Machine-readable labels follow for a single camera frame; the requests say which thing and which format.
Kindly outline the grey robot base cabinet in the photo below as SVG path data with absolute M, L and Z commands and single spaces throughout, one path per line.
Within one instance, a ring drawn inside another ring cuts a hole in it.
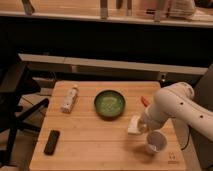
M 196 83 L 194 90 L 195 102 L 213 112 L 213 63 Z M 201 169 L 213 171 L 213 142 L 195 129 L 191 130 L 191 135 Z

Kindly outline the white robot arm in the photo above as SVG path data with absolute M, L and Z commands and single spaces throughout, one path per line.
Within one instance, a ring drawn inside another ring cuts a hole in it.
M 193 98 L 194 89 L 186 82 L 159 89 L 139 119 L 139 130 L 161 129 L 169 118 L 175 117 L 213 141 L 213 112 L 195 103 Z

